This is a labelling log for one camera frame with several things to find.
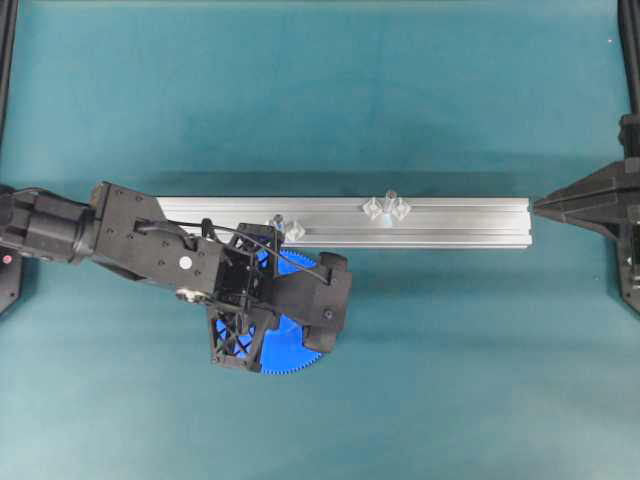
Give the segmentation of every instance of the blue gear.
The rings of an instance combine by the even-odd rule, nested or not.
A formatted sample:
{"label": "blue gear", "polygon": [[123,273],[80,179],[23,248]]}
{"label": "blue gear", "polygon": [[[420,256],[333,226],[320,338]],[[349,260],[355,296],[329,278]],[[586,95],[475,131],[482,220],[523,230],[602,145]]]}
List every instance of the blue gear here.
{"label": "blue gear", "polygon": [[[299,263],[305,268],[313,268],[316,262],[292,250],[280,250],[280,254]],[[280,275],[290,275],[299,269],[286,260],[278,259]],[[297,372],[316,362],[322,353],[309,350],[302,345],[302,327],[286,315],[280,315],[280,327],[267,330],[262,344],[260,373],[284,375]]]}

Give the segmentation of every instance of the white dot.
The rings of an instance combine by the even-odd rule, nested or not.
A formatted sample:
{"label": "white dot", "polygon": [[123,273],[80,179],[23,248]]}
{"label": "white dot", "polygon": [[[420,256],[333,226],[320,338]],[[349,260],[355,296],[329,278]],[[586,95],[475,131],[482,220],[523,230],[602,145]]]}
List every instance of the white dot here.
{"label": "white dot", "polygon": [[193,260],[185,255],[184,257],[180,257],[178,265],[180,265],[180,268],[182,268],[183,270],[189,270],[191,268],[191,265],[193,265]]}

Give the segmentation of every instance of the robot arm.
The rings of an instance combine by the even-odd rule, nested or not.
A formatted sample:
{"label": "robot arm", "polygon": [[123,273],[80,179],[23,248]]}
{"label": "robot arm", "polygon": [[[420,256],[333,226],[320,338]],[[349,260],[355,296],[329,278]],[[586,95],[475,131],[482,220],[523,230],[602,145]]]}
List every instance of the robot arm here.
{"label": "robot arm", "polygon": [[88,204],[42,189],[0,194],[0,246],[48,261],[88,258],[206,306],[220,365],[260,371],[265,334],[278,328],[280,315],[302,327],[304,347],[331,351],[351,288],[346,259],[321,254],[312,270],[281,276],[275,258],[281,232],[240,224],[222,243],[214,228],[205,219],[202,236],[188,234],[165,217],[155,197],[106,182]]}

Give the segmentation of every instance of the teal tabletop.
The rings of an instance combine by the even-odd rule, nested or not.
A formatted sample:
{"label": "teal tabletop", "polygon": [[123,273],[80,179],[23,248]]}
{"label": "teal tabletop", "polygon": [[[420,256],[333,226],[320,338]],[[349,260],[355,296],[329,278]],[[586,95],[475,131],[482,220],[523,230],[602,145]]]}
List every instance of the teal tabletop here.
{"label": "teal tabletop", "polygon": [[[156,195],[541,197],[622,159],[614,0],[22,1],[0,181]],[[640,322],[602,237],[342,251],[336,350],[210,364],[204,311],[28,262],[2,479],[637,479]]]}

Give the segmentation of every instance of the aluminum rail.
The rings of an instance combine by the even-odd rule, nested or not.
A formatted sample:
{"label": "aluminum rail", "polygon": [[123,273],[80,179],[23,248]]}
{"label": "aluminum rail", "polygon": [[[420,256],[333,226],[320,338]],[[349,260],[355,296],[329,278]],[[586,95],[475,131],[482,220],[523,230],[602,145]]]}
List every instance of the aluminum rail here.
{"label": "aluminum rail", "polygon": [[[167,218],[271,224],[290,247],[523,249],[527,198],[158,197]],[[224,241],[228,235],[219,235]]]}

